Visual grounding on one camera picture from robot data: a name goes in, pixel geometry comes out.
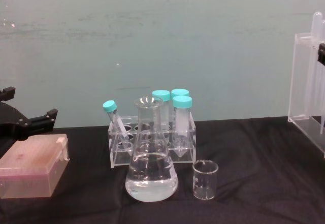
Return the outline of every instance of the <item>glass flask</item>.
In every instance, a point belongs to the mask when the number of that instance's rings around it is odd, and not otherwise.
[[[125,188],[136,200],[161,201],[170,197],[178,187],[178,178],[161,130],[163,100],[147,96],[137,99],[135,105],[139,110],[138,133]]]

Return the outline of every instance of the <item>blue cap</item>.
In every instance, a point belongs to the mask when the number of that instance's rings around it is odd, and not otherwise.
[[[183,88],[176,88],[172,90],[172,98],[179,95],[189,96],[189,91]]]
[[[171,100],[171,93],[168,90],[155,90],[152,92],[152,96],[161,98],[163,101]]]
[[[105,103],[103,103],[103,109],[106,112],[115,111],[116,108],[117,108],[117,105],[116,105],[115,101],[106,101]]]
[[[192,98],[190,96],[175,96],[173,98],[173,106],[180,109],[187,109],[192,107]]]

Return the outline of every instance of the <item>clear liquid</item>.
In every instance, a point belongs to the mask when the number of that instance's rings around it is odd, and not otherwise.
[[[134,156],[125,181],[126,191],[143,202],[161,201],[178,187],[178,178],[170,157],[163,153]]]

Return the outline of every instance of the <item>black mechanical arm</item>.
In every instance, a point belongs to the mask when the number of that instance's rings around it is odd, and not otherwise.
[[[8,87],[0,90],[0,139],[9,137],[23,141],[29,136],[53,130],[57,110],[52,109],[44,116],[28,119],[15,108],[3,101],[11,100],[15,95],[15,88]]]

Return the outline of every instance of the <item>clear acrylic rack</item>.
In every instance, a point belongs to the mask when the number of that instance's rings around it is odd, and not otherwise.
[[[313,16],[310,33],[296,34],[288,121],[325,153],[325,20]]]
[[[115,166],[128,165],[130,163],[133,143],[137,135],[138,117],[122,116],[121,119],[129,135],[129,143],[128,147],[122,144],[122,142],[119,140],[120,133],[114,128],[113,123],[111,122],[108,129],[111,168],[114,168]],[[196,127],[192,114],[190,114],[189,131],[187,133],[188,142],[183,148],[176,149],[173,146],[173,130],[163,131],[163,133],[165,135],[173,163],[193,163],[196,161]],[[179,157],[175,152],[176,150],[184,150],[186,153],[184,153],[182,157]]]

